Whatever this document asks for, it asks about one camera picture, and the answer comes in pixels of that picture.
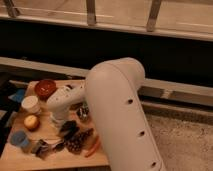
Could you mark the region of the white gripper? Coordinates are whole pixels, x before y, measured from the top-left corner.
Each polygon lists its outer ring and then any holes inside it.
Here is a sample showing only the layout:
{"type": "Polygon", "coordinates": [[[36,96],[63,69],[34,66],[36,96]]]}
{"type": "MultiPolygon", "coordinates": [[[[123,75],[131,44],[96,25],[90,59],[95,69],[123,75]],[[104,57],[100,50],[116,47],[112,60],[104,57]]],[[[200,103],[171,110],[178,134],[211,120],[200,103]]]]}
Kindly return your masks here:
{"type": "Polygon", "coordinates": [[[67,111],[51,113],[50,118],[56,128],[61,128],[69,120],[69,113],[67,111]]]}

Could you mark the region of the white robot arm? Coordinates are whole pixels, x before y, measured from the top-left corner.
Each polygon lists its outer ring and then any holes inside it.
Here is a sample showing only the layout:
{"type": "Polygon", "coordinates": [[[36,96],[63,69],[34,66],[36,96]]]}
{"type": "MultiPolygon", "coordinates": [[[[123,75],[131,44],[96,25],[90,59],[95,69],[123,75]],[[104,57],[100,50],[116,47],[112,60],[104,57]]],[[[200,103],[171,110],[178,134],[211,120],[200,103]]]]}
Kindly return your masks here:
{"type": "Polygon", "coordinates": [[[144,79],[134,58],[101,62],[83,84],[63,86],[47,100],[51,119],[62,124],[69,107],[85,101],[112,171],[167,171],[138,97],[144,79]]]}

